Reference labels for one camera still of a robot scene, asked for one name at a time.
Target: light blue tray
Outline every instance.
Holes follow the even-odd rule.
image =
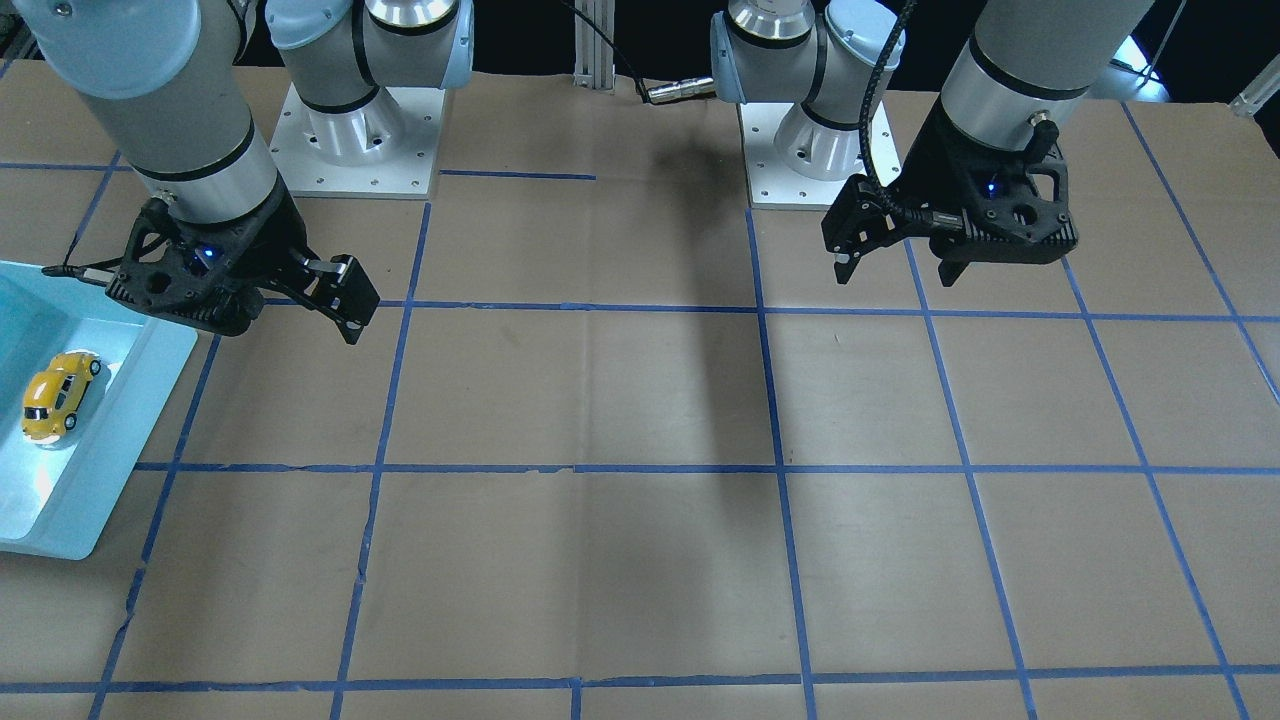
[[[196,331],[138,315],[73,279],[0,261],[0,551],[81,560],[92,552],[196,343]],[[22,437],[31,377],[68,350],[102,373],[65,438]]]

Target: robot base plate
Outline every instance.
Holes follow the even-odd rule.
[[[346,168],[325,163],[310,146],[306,106],[289,86],[271,137],[271,158],[294,197],[428,200],[431,196],[445,91],[421,87],[389,87],[388,91],[404,113],[408,137],[389,160]]]
[[[826,210],[836,201],[845,181],[817,181],[792,170],[773,147],[773,136],[791,102],[739,105],[742,122],[742,151],[751,208],[760,210]],[[881,182],[888,184],[901,173],[888,115],[881,104],[872,118],[872,156]],[[856,172],[863,172],[861,167]]]

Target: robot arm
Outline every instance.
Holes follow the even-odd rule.
[[[915,0],[901,18],[874,0],[831,0],[817,17],[809,0],[732,0],[712,22],[716,91],[795,102],[774,137],[782,160],[812,179],[849,178],[822,223],[837,282],[867,252],[928,237],[951,286],[969,263],[1044,264],[1075,247],[1059,131],[1151,4],[989,0],[888,187],[863,163],[861,131]]]
[[[888,187],[873,172],[851,177],[823,219],[836,279],[913,236],[929,238],[947,287],[969,263],[1047,264],[1073,250],[1059,131],[1151,4],[989,0],[901,176]]]
[[[356,342],[378,306],[360,263],[328,263],[232,77],[256,8],[246,0],[18,0],[50,65],[152,193],[123,256],[54,266],[137,311],[243,333],[261,290],[332,318]],[[122,38],[147,38],[122,42]]]
[[[49,64],[79,91],[152,197],[122,258],[46,274],[102,284],[140,313],[236,336],[262,290],[329,316],[348,343],[379,296],[360,261],[319,259],[232,77],[256,0],[17,0]],[[270,0],[273,40],[306,102],[314,151],[374,164],[404,136],[383,87],[457,87],[471,0]]]

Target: toy car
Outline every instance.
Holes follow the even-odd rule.
[[[63,352],[36,373],[22,396],[22,434],[37,445],[61,439],[76,427],[76,411],[88,383],[102,370],[97,355],[86,350]]]

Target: blue tape grid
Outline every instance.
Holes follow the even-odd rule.
[[[351,589],[351,609],[347,612],[347,630],[342,641],[342,656],[338,664],[338,687],[333,691],[333,705],[329,710],[330,720],[342,717],[342,702],[344,685],[351,671],[351,655],[356,646],[356,626],[360,620],[360,607],[365,593],[365,579],[369,574],[369,553],[374,543],[374,527],[378,521],[378,501],[381,495],[383,465],[387,462],[387,443],[392,437],[392,423],[396,416],[396,397],[399,393],[401,370],[404,366],[404,347],[408,345],[410,323],[413,316],[412,300],[417,292],[417,277],[422,269],[422,255],[426,252],[426,234],[431,224],[431,204],[422,208],[422,222],[419,227],[417,249],[413,251],[413,269],[410,273],[408,291],[404,297],[410,305],[401,315],[399,337],[396,340],[396,356],[392,360],[390,387],[387,389],[387,411],[383,415],[383,429],[378,437],[378,455],[374,460],[374,478],[369,488],[369,520],[365,523],[365,532],[360,542],[360,560],[356,569],[356,582]]]
[[[755,238],[755,218],[746,211],[746,236],[751,246],[751,281],[755,286],[755,318],[760,331],[760,357],[764,365],[764,389],[769,402],[769,432],[773,436],[773,470],[778,478],[778,503],[782,511],[782,537],[787,546],[787,571],[791,578],[791,603],[795,611],[796,643],[800,652],[800,684],[804,688],[805,715],[818,719],[818,700],[813,689],[813,665],[809,659],[809,626],[804,615],[804,593],[800,588],[800,564],[796,559],[795,528],[791,523],[791,493],[787,487],[782,424],[778,418],[778,393],[773,380],[773,351],[769,346],[769,322],[764,311],[764,282],[760,270],[760,249]]]
[[[1068,263],[1066,258],[1062,259],[1062,268],[1066,270],[1068,281],[1071,283],[1071,292],[1075,293],[1075,301],[1080,305],[1080,310],[1087,314],[1088,310],[1084,302],[1084,293],[1080,291],[1080,284],[1076,282],[1075,273],[1071,270],[1071,264]],[[1107,351],[1102,346],[1102,338],[1098,334],[1097,324],[1091,318],[1085,318],[1084,322],[1089,329],[1089,337],[1093,340],[1093,347],[1098,354],[1098,361],[1102,364],[1102,370],[1107,375],[1107,383],[1111,386],[1111,393],[1115,397],[1116,405],[1120,406],[1120,415],[1124,419],[1129,439],[1133,442],[1133,450],[1138,455],[1138,461],[1146,466],[1148,465],[1147,451],[1143,448],[1142,439],[1138,437],[1138,428],[1134,425],[1133,416],[1129,414],[1129,405],[1125,402],[1124,393],[1120,391],[1120,383],[1116,380],[1116,375],[1112,372],[1111,361],[1107,359]],[[1178,559],[1178,566],[1183,573],[1183,579],[1187,580],[1187,588],[1192,594],[1192,601],[1196,603],[1196,610],[1199,612],[1201,621],[1204,625],[1204,632],[1208,634],[1210,644],[1213,646],[1213,653],[1217,656],[1220,671],[1226,679],[1228,689],[1231,693],[1231,700],[1235,702],[1236,712],[1239,712],[1240,720],[1248,720],[1249,711],[1244,706],[1244,697],[1240,694],[1240,688],[1235,682],[1235,675],[1231,671],[1231,666],[1226,660],[1226,653],[1222,650],[1222,642],[1219,639],[1217,632],[1213,628],[1213,620],[1210,618],[1208,606],[1204,605],[1204,597],[1201,594],[1199,587],[1196,584],[1196,578],[1187,561],[1187,555],[1183,552],[1183,544],[1178,539],[1178,533],[1174,530],[1174,523],[1169,516],[1169,509],[1165,506],[1164,496],[1160,492],[1160,484],[1156,482],[1156,474],[1149,469],[1144,474],[1147,478],[1147,487],[1149,488],[1152,500],[1156,503],[1156,510],[1160,512],[1160,521],[1165,528],[1165,534],[1169,537],[1169,543]]]
[[[205,364],[200,369],[200,379],[196,382],[196,391],[192,393],[191,405],[187,407],[187,416],[182,421],[182,432],[178,434],[178,443],[174,446],[173,457],[169,461],[168,471],[165,473],[164,486],[160,488],[160,497],[156,500],[155,512],[151,515],[151,527],[147,529],[147,538],[142,543],[141,562],[137,570],[133,573],[133,583],[129,585],[129,596],[124,602],[124,623],[120,629],[115,633],[115,639],[111,642],[111,650],[108,652],[106,662],[102,666],[102,679],[97,683],[93,691],[93,705],[90,706],[88,720],[97,720],[102,714],[102,703],[106,701],[106,693],[111,687],[111,676],[115,674],[115,664],[120,660],[120,650],[124,647],[124,638],[129,632],[129,625],[133,623],[133,614],[137,610],[138,593],[142,592],[142,582],[147,577],[147,568],[151,564],[151,552],[155,550],[156,536],[160,533],[160,521],[164,519],[165,507],[169,503],[169,495],[173,492],[174,479],[178,477],[179,466],[182,462],[182,454],[187,448],[187,441],[191,438],[191,427],[196,421],[196,413],[200,410],[200,400],[205,395],[205,387],[209,384],[209,375],[214,368],[214,359],[218,356],[218,347],[220,346],[221,338],[214,337],[209,346],[209,352],[205,355]]]
[[[1187,234],[1192,238],[1192,243],[1196,246],[1196,252],[1199,255],[1201,263],[1203,263],[1204,269],[1208,270],[1208,277],[1213,281],[1213,287],[1217,288],[1217,293],[1222,299],[1222,305],[1226,306],[1228,314],[1235,322],[1235,327],[1240,332],[1240,337],[1244,340],[1245,347],[1249,348],[1249,355],[1253,356],[1253,363],[1258,366],[1258,372],[1262,373],[1262,379],[1266,380],[1267,388],[1271,389],[1271,397],[1280,404],[1280,388],[1276,388],[1275,377],[1267,368],[1266,361],[1262,360],[1262,355],[1258,354],[1258,346],[1253,343],[1253,336],[1249,334],[1249,328],[1244,324],[1240,314],[1235,310],[1235,304],[1231,302],[1231,296],[1226,292],[1226,286],[1222,283],[1222,278],[1219,277],[1217,270],[1213,269],[1213,263],[1210,261],[1208,252],[1204,251],[1204,245],[1196,233],[1196,228],[1192,227],[1192,222],[1187,217],[1187,211],[1183,209],[1181,201],[1178,200],[1178,193],[1174,192],[1174,187],[1169,183],[1169,178],[1165,177],[1164,168],[1160,167],[1160,160],[1156,160],[1156,154],[1151,150],[1151,145],[1147,143],[1147,136],[1144,136],[1142,133],[1142,128],[1138,127],[1138,120],[1129,110],[1129,105],[1121,102],[1120,108],[1124,110],[1124,115],[1128,118],[1129,126],[1133,127],[1134,135],[1138,136],[1138,142],[1142,143],[1142,149],[1147,154],[1147,159],[1151,160],[1151,167],[1156,169],[1156,176],[1160,177],[1160,183],[1165,186],[1165,192],[1169,193],[1169,200],[1172,201],[1174,208],[1178,210],[1178,217],[1183,220],[1183,227],[1187,228]]]
[[[6,60],[0,65],[0,79],[4,78],[5,73],[9,70],[12,60]],[[1210,263],[1208,255],[1204,252],[1198,236],[1196,234],[1190,222],[1188,220],[1181,204],[1178,201],[1172,187],[1170,186],[1167,178],[1165,177],[1155,154],[1151,151],[1140,128],[1138,127],[1135,119],[1129,111],[1128,106],[1124,106],[1125,114],[1133,126],[1134,132],[1138,135],[1139,141],[1143,145],[1148,158],[1151,159],[1161,182],[1165,186],[1166,192],[1172,200],[1179,215],[1187,227],[1188,234],[1190,236],[1197,251],[1204,263],[1206,269],[1210,272],[1215,286],[1217,287],[1220,295],[1222,296],[1224,304],[1228,307],[1229,315],[1134,315],[1134,314],[1091,314],[1083,299],[1083,293],[1079,290],[1079,284],[1075,282],[1074,273],[1070,265],[1064,261],[1064,269],[1071,282],[1073,291],[1075,292],[1076,301],[1080,306],[1080,313],[997,313],[997,311],[951,311],[951,310],[931,310],[927,305],[927,299],[924,297],[923,284],[920,282],[919,268],[915,263],[914,255],[911,255],[910,246],[906,246],[910,265],[913,270],[913,277],[916,283],[916,292],[920,297],[922,307],[919,311],[904,309],[904,310],[876,310],[876,309],[809,309],[809,307],[767,307],[763,301],[763,291],[760,282],[760,265],[759,255],[755,243],[754,223],[751,222],[750,213],[748,213],[748,223],[750,231],[751,241],[751,255],[753,255],[753,273],[756,293],[756,306],[755,307],[684,307],[684,306],[609,306],[609,305],[576,305],[576,304],[562,304],[562,305],[532,305],[532,304],[476,304],[476,302],[428,302],[428,301],[413,301],[415,283],[417,278],[417,270],[421,264],[422,251],[425,247],[425,234],[426,223],[430,213],[430,206],[424,213],[422,233],[419,238],[419,249],[415,258],[415,272],[411,275],[411,284],[408,291],[407,302],[384,302],[388,306],[401,306],[404,307],[404,316],[402,318],[401,334],[397,343],[396,359],[393,361],[392,373],[392,386],[388,392],[388,407],[387,415],[384,416],[383,433],[379,442],[379,455],[378,462],[375,465],[310,465],[310,466],[287,466],[287,465],[207,465],[207,464],[183,464],[182,454],[186,448],[187,439],[191,433],[191,425],[195,421],[196,413],[198,410],[200,400],[204,395],[205,387],[209,380],[209,374],[212,368],[214,359],[216,357],[219,340],[214,338],[212,345],[205,357],[205,364],[201,369],[200,379],[196,386],[191,405],[188,406],[187,416],[184,418],[182,432],[179,434],[178,445],[174,448],[172,460],[168,464],[164,462],[140,462],[137,466],[141,470],[164,470],[166,471],[165,483],[161,488],[160,497],[156,503],[156,510],[152,516],[151,525],[147,532],[147,538],[142,548],[142,564],[134,573],[133,583],[129,588],[128,600],[125,602],[127,619],[122,624],[120,629],[113,641],[111,651],[108,656],[108,661],[104,666],[102,679],[97,683],[0,683],[0,694],[4,693],[93,693],[93,705],[90,711],[90,719],[95,720],[101,714],[102,702],[108,693],[143,693],[143,692],[333,692],[334,693],[334,706],[332,711],[332,717],[337,719],[340,716],[342,693],[344,691],[403,691],[403,689],[568,689],[571,692],[571,717],[573,720],[580,720],[581,717],[581,702],[582,702],[582,689],[584,688],[611,688],[611,687],[707,687],[707,685],[753,685],[753,684],[785,684],[794,685],[800,684],[805,688],[806,710],[810,719],[817,716],[815,703],[813,700],[813,685],[815,684],[847,684],[847,683],[942,683],[942,682],[984,682],[984,680],[1018,680],[1024,688],[1024,698],[1028,703],[1028,714],[1034,717],[1034,705],[1029,693],[1029,679],[1052,679],[1052,678],[1128,678],[1128,676],[1196,676],[1196,675],[1222,675],[1229,684],[1233,694],[1233,700],[1236,703],[1236,708],[1242,719],[1248,717],[1248,711],[1244,707],[1243,698],[1239,693],[1239,688],[1235,683],[1235,675],[1280,675],[1280,664],[1274,665],[1230,665],[1225,652],[1222,651],[1221,642],[1219,641],[1216,632],[1212,625],[1212,620],[1208,616],[1207,607],[1204,606],[1203,598],[1199,594],[1198,587],[1196,585],[1194,578],[1190,574],[1190,568],[1187,562],[1185,555],[1183,553],[1178,536],[1172,528],[1172,523],[1169,518],[1167,509],[1164,505],[1164,500],[1160,496],[1160,488],[1155,482],[1155,474],[1247,474],[1247,475],[1272,475],[1280,473],[1277,468],[1181,468],[1181,466],[1152,466],[1147,462],[1146,455],[1142,451],[1140,441],[1137,436],[1137,430],[1133,425],[1132,418],[1128,413],[1128,407],[1124,402],[1124,397],[1120,392],[1119,384],[1115,380],[1115,375],[1111,372],[1110,363],[1106,357],[1106,351],[1102,347],[1101,340],[1097,334],[1094,320],[1147,320],[1147,322],[1231,322],[1235,323],[1245,341],[1260,372],[1263,374],[1272,395],[1280,400],[1280,395],[1276,393],[1276,386],[1272,375],[1270,374],[1266,363],[1261,359],[1257,352],[1257,347],[1253,343],[1252,337],[1248,333],[1248,328],[1244,323],[1276,323],[1280,322],[1280,316],[1249,316],[1240,315],[1235,306],[1231,304],[1230,297],[1221,283],[1216,270]],[[110,181],[114,172],[128,172],[132,168],[127,165],[119,165],[119,154],[116,154],[109,165],[52,165],[52,164],[23,164],[23,163],[0,163],[0,169],[38,169],[38,170],[88,170],[88,172],[102,172],[104,178],[100,183],[97,191],[95,192],[93,200],[91,201],[90,209],[86,211],[84,218],[81,222],[81,232],[87,227],[92,218],[93,210],[96,209],[101,196]],[[490,172],[467,172],[467,170],[444,170],[442,174],[456,174],[456,176],[472,176],[472,177],[516,177],[516,178],[544,178],[544,179],[580,179],[590,181],[595,179],[593,176],[572,176],[572,174],[558,174],[558,173],[490,173]],[[394,396],[398,387],[399,369],[403,363],[403,350],[407,340],[408,327],[410,327],[410,313],[413,307],[471,307],[471,309],[504,309],[504,310],[576,310],[576,311],[700,311],[700,313],[756,313],[760,328],[762,340],[762,352],[764,357],[765,369],[765,382],[769,396],[769,410],[771,410],[771,428],[773,430],[774,442],[774,465],[773,466],[760,466],[760,465],[682,465],[682,466],[663,466],[663,465],[564,465],[564,466],[493,466],[493,465],[392,465],[385,464],[385,443],[390,432],[390,423],[394,410]],[[913,466],[872,466],[872,465],[805,465],[805,466],[786,466],[782,462],[781,454],[781,432],[777,416],[777,397],[773,387],[772,377],[772,359],[768,345],[768,328],[765,316],[769,314],[847,314],[847,315],[908,315],[908,316],[922,316],[929,329],[931,343],[934,351],[934,359],[938,365],[940,380],[943,384],[945,393],[948,402],[948,413],[951,414],[952,428],[956,432],[957,447],[961,451],[963,465],[913,465]],[[964,445],[963,432],[960,430],[959,419],[955,413],[955,405],[950,393],[950,387],[947,383],[946,369],[942,364],[941,351],[937,345],[937,336],[933,328],[933,318],[936,316],[978,316],[978,318],[1033,318],[1033,319],[1083,319],[1091,331],[1091,337],[1094,341],[1096,350],[1100,356],[1100,361],[1103,364],[1103,369],[1108,377],[1108,382],[1112,386],[1112,392],[1116,397],[1117,404],[1121,407],[1126,428],[1130,432],[1135,450],[1138,451],[1140,465],[1074,465],[1074,466],[1052,466],[1052,465],[972,465],[968,461],[968,451]],[[365,534],[362,537],[361,544],[361,561],[360,571],[357,574],[356,583],[352,589],[352,605],[348,614],[347,634],[343,642],[343,655],[342,655],[342,667],[339,669],[339,678],[334,682],[328,680],[297,680],[297,682],[278,682],[278,683],[209,683],[209,682],[186,682],[186,683],[118,683],[111,680],[111,675],[115,670],[115,664],[119,660],[119,653],[124,643],[125,634],[129,628],[129,623],[133,618],[136,602],[138,593],[141,591],[142,582],[146,577],[147,565],[150,562],[151,552],[155,547],[156,536],[159,533],[160,523],[164,516],[164,510],[173,488],[173,482],[178,471],[188,470],[202,470],[202,471],[289,471],[289,470],[305,470],[305,471],[372,471],[374,480],[370,488],[370,515],[369,521],[365,528]],[[652,473],[705,473],[705,471],[724,471],[724,473],[773,473],[778,477],[780,483],[780,501],[782,503],[783,514],[783,527],[785,536],[787,538],[787,553],[788,553],[788,566],[791,571],[792,582],[792,597],[796,610],[796,624],[797,624],[797,642],[801,657],[801,674],[795,675],[758,675],[758,676],[716,676],[716,675],[699,675],[699,676],[635,676],[635,678],[612,678],[602,680],[582,680],[581,678],[563,678],[563,679],[406,679],[406,680],[348,680],[346,678],[347,669],[349,667],[351,651],[355,641],[355,626],[360,611],[360,597],[364,587],[365,573],[367,570],[367,556],[369,548],[372,539],[374,521],[376,519],[378,507],[378,492],[379,480],[385,471],[406,471],[406,473],[471,473],[471,471],[509,471],[509,473],[525,473],[525,471],[543,471],[543,473],[556,473],[556,471],[579,471],[579,473],[609,473],[609,471],[652,471]],[[799,571],[795,556],[794,546],[794,533],[791,528],[788,496],[786,492],[786,474],[792,473],[957,473],[964,471],[969,483],[970,493],[975,503],[975,512],[979,519],[979,524],[983,530],[984,546],[988,551],[988,561],[992,564],[993,579],[997,583],[997,593],[1001,597],[1002,611],[1006,615],[1006,625],[1010,629],[1010,642],[1015,648],[1015,667],[1014,670],[975,670],[975,671],[922,671],[922,673],[844,673],[844,674],[813,674],[809,667],[808,659],[808,641],[806,632],[804,629],[804,609],[803,609],[803,596],[800,591]],[[1002,588],[1000,587],[998,566],[995,562],[995,556],[989,544],[989,536],[986,530],[984,516],[980,506],[980,497],[977,493],[977,487],[973,483],[973,475],[975,473],[1037,473],[1037,471],[1076,471],[1076,473],[1101,473],[1101,471],[1124,471],[1124,473],[1143,473],[1147,479],[1149,488],[1153,493],[1153,498],[1157,505],[1157,510],[1161,515],[1161,520],[1165,525],[1166,533],[1170,537],[1170,542],[1174,546],[1175,555],[1178,556],[1179,565],[1183,569],[1184,578],[1188,582],[1188,587],[1193,594],[1197,609],[1201,611],[1202,620],[1206,625],[1206,632],[1208,633],[1211,642],[1215,647],[1215,652],[1219,657],[1219,665],[1188,665],[1188,666],[1137,666],[1137,667],[1069,667],[1069,669],[1025,669],[1020,664],[1020,652],[1018,648],[1016,635],[1014,634],[1011,619],[1007,612],[1007,602],[1004,598]]]
[[[904,242],[906,249],[908,265],[911,268],[911,279],[915,282],[915,295],[920,300],[920,310],[924,313],[924,327],[929,333],[929,345],[933,348],[933,363],[938,369],[938,380],[942,383],[942,396],[947,402],[947,415],[951,418],[951,432],[955,434],[956,448],[960,452],[960,462],[964,464],[965,483],[969,486],[969,501],[973,503],[973,514],[978,521],[978,533],[982,536],[982,547],[987,555],[987,566],[991,570],[991,580],[996,589],[996,600],[1000,602],[1000,615],[1005,623],[1005,632],[1009,634],[1009,650],[1014,657],[1014,670],[1018,675],[1018,687],[1023,692],[1023,705],[1027,707],[1028,720],[1037,720],[1036,698],[1032,694],[1030,676],[1027,674],[1027,662],[1023,659],[1023,647],[1018,641],[1018,628],[1014,624],[1014,614],[1009,606],[1009,596],[1005,593],[1005,579],[1000,571],[1000,562],[996,559],[996,546],[991,541],[991,529],[987,527],[987,512],[982,506],[982,493],[978,492],[978,480],[969,461],[969,446],[964,439],[964,429],[960,427],[960,414],[956,411],[955,396],[951,392],[951,380],[947,377],[946,363],[942,360],[942,347],[938,345],[938,331],[933,323],[933,313],[929,310],[929,300],[924,293],[924,281],[920,278],[920,266],[915,261],[915,251],[910,242]]]

